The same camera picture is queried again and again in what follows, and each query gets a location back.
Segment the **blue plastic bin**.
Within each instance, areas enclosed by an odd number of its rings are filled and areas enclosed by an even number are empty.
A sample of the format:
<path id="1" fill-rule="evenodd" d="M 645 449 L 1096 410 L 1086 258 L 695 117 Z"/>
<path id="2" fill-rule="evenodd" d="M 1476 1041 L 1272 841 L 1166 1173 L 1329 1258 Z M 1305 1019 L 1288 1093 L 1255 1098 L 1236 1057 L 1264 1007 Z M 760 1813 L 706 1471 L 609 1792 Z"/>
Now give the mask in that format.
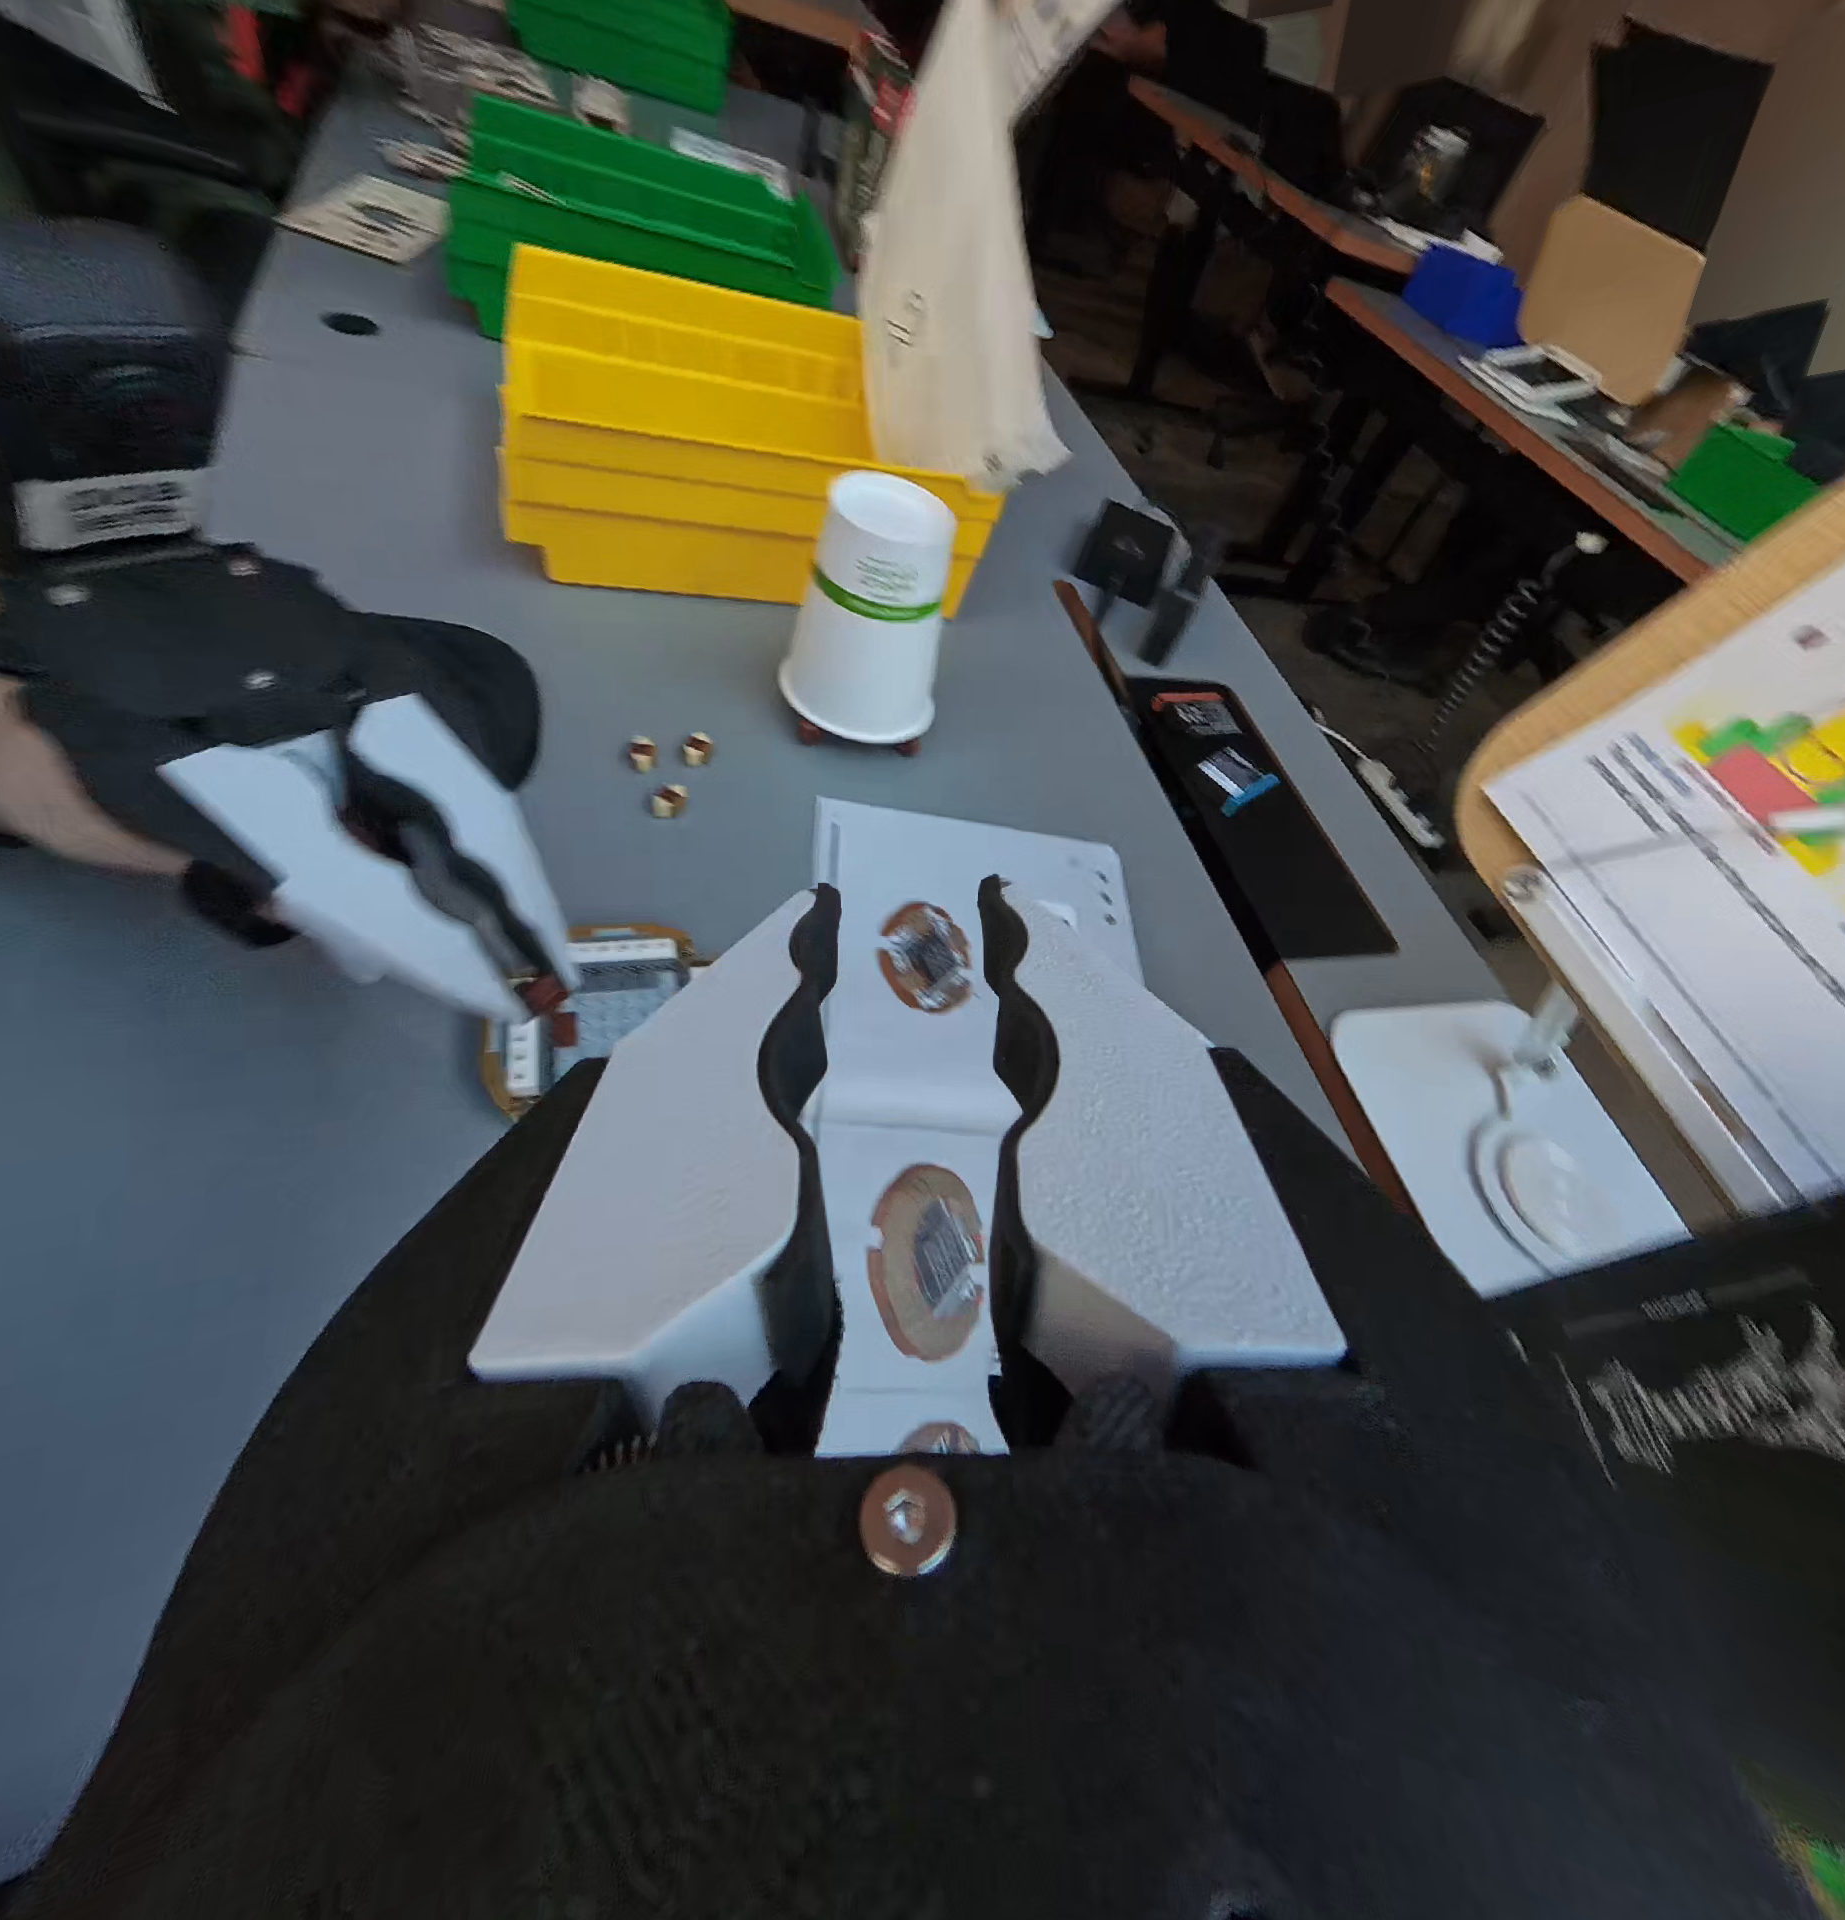
<path id="1" fill-rule="evenodd" d="M 1471 347 L 1494 352 L 1524 344 L 1524 290 L 1500 260 L 1433 244 L 1417 260 L 1400 300 L 1425 323 Z"/>

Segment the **black toy set box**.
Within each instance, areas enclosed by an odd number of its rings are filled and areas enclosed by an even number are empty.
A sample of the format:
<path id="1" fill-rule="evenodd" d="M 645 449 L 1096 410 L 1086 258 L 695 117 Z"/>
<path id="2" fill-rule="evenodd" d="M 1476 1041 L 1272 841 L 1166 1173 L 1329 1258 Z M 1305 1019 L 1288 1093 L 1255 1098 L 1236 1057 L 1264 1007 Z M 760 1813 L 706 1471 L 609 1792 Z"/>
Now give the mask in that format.
<path id="1" fill-rule="evenodd" d="M 1615 1486 L 1727 1531 L 1845 1531 L 1845 1192 L 1487 1310 Z"/>

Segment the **printed instruction sheet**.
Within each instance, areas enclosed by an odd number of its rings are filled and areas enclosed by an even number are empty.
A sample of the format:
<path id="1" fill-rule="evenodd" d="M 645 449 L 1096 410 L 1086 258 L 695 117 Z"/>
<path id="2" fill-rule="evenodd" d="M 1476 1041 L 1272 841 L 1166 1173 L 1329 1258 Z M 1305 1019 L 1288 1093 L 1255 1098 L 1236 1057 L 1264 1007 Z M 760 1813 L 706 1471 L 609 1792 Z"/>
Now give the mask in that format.
<path id="1" fill-rule="evenodd" d="M 1845 560 L 1483 796 L 1751 1152 L 1845 1188 Z"/>

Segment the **white paper bag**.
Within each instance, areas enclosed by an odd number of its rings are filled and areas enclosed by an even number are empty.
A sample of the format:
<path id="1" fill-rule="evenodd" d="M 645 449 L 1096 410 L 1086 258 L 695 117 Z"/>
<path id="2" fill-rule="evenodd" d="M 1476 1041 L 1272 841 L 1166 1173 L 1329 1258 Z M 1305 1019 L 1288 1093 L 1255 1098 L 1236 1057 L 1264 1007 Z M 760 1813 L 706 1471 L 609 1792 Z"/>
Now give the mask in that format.
<path id="1" fill-rule="evenodd" d="M 936 16 L 864 243 L 858 313 L 882 466 L 1010 494 L 1068 461 L 1046 402 L 1006 29 L 990 2 Z"/>

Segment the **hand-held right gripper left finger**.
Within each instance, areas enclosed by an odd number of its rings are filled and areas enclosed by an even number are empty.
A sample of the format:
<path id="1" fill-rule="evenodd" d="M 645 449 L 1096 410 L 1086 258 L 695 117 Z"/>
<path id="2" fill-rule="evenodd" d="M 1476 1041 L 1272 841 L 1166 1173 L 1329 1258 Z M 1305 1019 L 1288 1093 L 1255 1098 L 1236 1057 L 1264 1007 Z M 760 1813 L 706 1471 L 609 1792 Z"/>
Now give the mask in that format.
<path id="1" fill-rule="evenodd" d="M 842 1310 L 811 1111 L 838 940 L 838 889 L 800 891 L 616 1049 L 471 1346 L 478 1382 L 609 1382 L 645 1427 L 713 1385 L 772 1452 L 817 1452 Z"/>

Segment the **open cardboard box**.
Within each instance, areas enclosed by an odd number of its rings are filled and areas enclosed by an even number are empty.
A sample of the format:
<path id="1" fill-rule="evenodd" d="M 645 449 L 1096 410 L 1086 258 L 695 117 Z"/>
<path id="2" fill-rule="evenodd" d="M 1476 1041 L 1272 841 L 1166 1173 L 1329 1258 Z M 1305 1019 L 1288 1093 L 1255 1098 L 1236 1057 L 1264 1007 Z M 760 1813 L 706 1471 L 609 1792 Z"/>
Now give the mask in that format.
<path id="1" fill-rule="evenodd" d="M 1677 358 L 1703 269 L 1699 250 L 1575 195 L 1547 223 L 1522 292 L 1520 337 L 1590 370 L 1618 406 L 1643 406 Z"/>

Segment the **white paper cup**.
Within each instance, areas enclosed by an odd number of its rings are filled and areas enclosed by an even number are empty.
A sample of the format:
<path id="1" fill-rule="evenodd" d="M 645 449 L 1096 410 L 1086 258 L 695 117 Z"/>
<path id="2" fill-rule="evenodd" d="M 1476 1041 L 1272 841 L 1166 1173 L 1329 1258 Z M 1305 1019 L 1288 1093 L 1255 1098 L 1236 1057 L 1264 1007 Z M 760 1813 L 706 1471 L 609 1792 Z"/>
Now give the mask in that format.
<path id="1" fill-rule="evenodd" d="M 827 492 L 811 583 L 777 689 L 829 740 L 890 748 L 934 725 L 934 675 L 957 520 L 881 470 Z"/>

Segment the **wooden desk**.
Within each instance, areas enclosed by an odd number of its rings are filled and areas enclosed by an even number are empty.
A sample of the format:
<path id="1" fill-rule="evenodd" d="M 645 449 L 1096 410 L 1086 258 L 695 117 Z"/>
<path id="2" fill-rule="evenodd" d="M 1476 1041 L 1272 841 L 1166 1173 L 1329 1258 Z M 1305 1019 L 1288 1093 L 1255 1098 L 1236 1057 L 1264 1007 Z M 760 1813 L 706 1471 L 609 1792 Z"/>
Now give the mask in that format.
<path id="1" fill-rule="evenodd" d="M 1641 498 L 1565 443 L 1562 428 L 1520 413 L 1466 370 L 1468 347 L 1422 320 L 1397 293 L 1333 276 L 1324 286 L 1329 320 L 1347 331 L 1354 347 L 1342 347 L 1342 376 L 1357 376 L 1376 413 L 1397 385 L 1438 394 L 1438 407 L 1456 411 L 1471 428 L 1535 467 L 1547 484 L 1577 501 L 1608 533 L 1645 556 L 1681 585 L 1730 563 L 1742 543 L 1699 515 L 1684 512 L 1674 495 Z"/>

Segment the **white stand base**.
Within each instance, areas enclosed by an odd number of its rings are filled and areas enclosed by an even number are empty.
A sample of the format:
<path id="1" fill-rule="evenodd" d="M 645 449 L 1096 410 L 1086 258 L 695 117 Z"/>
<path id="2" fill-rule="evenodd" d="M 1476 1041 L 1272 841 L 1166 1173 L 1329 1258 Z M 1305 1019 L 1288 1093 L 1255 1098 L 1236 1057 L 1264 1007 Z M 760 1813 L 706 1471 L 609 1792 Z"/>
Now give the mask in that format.
<path id="1" fill-rule="evenodd" d="M 1569 1028 L 1471 1002 L 1344 1011 L 1329 1031 L 1407 1200 L 1483 1298 L 1689 1238 L 1566 1060 Z"/>

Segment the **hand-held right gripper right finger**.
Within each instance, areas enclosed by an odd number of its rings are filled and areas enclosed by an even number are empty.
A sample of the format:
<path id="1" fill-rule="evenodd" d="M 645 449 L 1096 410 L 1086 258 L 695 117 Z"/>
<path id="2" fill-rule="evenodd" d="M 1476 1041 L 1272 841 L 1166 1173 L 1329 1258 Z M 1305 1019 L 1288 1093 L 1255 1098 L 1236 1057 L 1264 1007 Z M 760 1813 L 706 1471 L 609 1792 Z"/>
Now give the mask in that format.
<path id="1" fill-rule="evenodd" d="M 1052 908 L 986 876 L 993 1067 L 1017 1106 L 990 1221 L 990 1410 L 1010 1452 L 1133 1382 L 1326 1369 L 1346 1338 L 1202 1033 Z"/>

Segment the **round toy brick base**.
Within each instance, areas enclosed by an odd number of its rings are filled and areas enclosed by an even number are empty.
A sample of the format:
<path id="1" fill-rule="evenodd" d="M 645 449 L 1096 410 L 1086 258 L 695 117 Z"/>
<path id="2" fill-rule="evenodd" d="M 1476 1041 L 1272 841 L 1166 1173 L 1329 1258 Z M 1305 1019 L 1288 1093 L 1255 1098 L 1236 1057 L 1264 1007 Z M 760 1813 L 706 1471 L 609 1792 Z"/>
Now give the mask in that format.
<path id="1" fill-rule="evenodd" d="M 579 985 L 551 1013 L 481 1023 L 478 1078 L 505 1122 L 526 1116 L 574 1067 L 606 1064 L 712 965 L 687 933 L 664 925 L 571 926 L 571 961 Z"/>

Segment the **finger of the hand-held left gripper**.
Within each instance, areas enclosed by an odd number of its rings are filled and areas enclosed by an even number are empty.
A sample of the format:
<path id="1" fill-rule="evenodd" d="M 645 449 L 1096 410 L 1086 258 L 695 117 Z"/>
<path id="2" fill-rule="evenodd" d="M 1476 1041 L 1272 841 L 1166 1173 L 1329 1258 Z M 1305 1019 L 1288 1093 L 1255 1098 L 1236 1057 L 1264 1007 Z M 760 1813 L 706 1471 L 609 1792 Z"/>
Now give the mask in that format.
<path id="1" fill-rule="evenodd" d="M 391 844 L 360 900 L 388 974 L 448 1004 L 519 1004 L 514 981 L 535 974 L 574 989 L 571 926 L 521 803 L 427 701 L 366 706 L 346 776 Z"/>
<path id="2" fill-rule="evenodd" d="M 260 904 L 285 929 L 320 943 L 362 985 L 394 980 L 429 994 L 388 974 L 362 937 L 362 888 L 388 875 L 391 844 L 385 830 L 370 825 L 348 796 L 351 726 L 260 748 L 220 743 L 165 762 L 157 772 L 262 870 L 271 888 Z M 521 1004 L 448 1005 L 488 1020 L 526 1020 Z"/>

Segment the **building instruction booklet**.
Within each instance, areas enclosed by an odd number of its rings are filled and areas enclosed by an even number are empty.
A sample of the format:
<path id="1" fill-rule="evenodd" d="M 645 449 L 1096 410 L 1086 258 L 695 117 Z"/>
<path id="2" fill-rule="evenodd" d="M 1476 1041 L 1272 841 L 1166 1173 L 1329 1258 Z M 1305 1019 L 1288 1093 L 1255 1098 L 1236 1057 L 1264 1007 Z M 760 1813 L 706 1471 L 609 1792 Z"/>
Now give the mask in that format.
<path id="1" fill-rule="evenodd" d="M 812 873 L 841 900 L 806 1109 L 841 1303 L 814 1454 L 1006 1454 L 993 1210 L 1022 1109 L 994 1070 L 982 889 L 1016 885 L 1140 974 L 1123 867 L 1100 842 L 818 800 Z"/>

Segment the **white power strip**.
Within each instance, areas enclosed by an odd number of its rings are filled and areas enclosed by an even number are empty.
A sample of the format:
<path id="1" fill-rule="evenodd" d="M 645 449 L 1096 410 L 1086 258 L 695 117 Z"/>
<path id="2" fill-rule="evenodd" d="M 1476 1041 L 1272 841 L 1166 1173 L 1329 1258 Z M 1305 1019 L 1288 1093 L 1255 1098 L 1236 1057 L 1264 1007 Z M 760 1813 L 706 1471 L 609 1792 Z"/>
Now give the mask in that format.
<path id="1" fill-rule="evenodd" d="M 1449 848 L 1447 837 L 1438 830 L 1430 812 L 1414 801 L 1404 782 L 1395 779 L 1388 764 L 1352 752 L 1350 765 L 1370 798 L 1387 814 L 1388 824 L 1400 830 L 1418 853 L 1440 857 Z"/>

